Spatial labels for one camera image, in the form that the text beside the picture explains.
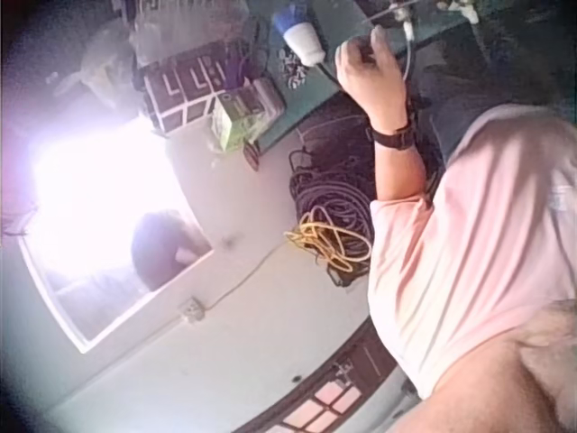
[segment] bright window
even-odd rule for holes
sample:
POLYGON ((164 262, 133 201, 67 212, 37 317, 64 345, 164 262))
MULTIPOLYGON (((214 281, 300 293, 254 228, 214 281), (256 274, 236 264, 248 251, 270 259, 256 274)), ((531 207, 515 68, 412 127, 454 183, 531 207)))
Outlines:
POLYGON ((139 119, 46 146, 34 164, 39 210, 26 227, 25 257, 50 311, 81 352, 211 250, 164 139, 147 126, 139 119))

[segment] person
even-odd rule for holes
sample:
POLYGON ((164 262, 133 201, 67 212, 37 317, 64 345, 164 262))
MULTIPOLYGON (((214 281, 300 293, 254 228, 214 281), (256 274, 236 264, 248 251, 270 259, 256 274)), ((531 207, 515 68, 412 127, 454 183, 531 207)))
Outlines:
POLYGON ((577 131, 429 64, 417 87, 446 167, 431 198, 385 36, 375 62, 354 40, 335 62, 375 138, 371 317, 423 399, 392 429, 573 431, 577 131))

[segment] pink shirt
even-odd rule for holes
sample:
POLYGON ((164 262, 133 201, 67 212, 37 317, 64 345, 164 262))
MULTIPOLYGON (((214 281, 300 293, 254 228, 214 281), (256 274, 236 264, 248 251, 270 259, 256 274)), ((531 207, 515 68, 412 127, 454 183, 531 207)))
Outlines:
POLYGON ((371 204, 371 316, 427 398, 447 369, 552 301, 574 299, 577 131, 499 106, 459 144, 430 203, 371 204))

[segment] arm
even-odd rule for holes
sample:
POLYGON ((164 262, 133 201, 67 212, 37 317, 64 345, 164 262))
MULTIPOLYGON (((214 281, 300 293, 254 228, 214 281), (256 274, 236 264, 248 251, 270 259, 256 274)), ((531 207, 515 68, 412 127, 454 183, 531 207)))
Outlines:
MULTIPOLYGON (((395 56, 377 26, 371 32, 376 62, 364 63, 357 42, 346 41, 336 52, 336 70, 343 89, 359 104, 381 134, 394 134, 408 123, 407 90, 395 56)), ((405 151, 375 143, 377 199, 409 198, 425 191, 425 165, 413 146, 405 151)))

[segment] electrical outlet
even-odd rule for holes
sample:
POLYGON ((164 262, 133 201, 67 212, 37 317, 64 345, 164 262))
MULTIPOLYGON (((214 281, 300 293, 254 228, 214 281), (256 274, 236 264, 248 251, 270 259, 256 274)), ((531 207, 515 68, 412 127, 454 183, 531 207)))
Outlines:
POLYGON ((196 299, 190 298, 187 303, 180 307, 180 316, 188 323, 199 322, 205 318, 205 309, 196 299))

